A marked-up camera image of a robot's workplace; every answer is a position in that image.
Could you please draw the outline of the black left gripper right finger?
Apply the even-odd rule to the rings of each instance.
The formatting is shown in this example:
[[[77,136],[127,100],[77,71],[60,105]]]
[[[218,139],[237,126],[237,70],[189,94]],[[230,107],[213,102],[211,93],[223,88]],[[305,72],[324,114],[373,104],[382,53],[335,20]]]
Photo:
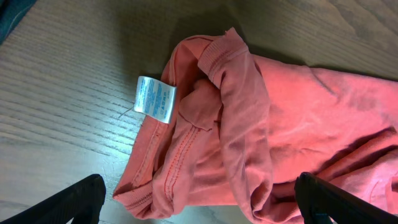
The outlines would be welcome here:
[[[305,224],[386,224],[397,216],[330,184],[309,172],[295,181],[295,199]]]

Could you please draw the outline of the red orange t-shirt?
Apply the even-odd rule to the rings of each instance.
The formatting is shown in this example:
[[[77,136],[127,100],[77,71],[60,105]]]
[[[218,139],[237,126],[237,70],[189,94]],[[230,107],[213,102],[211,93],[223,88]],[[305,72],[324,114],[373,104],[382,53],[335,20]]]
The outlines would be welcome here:
[[[250,53],[234,29],[174,49],[169,124],[146,117],[113,198],[139,219],[237,205],[253,223],[302,223],[302,172],[397,213],[397,83]]]

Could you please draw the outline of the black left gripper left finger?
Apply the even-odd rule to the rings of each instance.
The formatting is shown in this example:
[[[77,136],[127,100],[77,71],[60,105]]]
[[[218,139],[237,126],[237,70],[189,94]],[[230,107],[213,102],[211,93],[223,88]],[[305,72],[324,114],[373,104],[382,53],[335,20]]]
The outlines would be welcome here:
[[[92,174],[1,224],[98,224],[106,187]]]

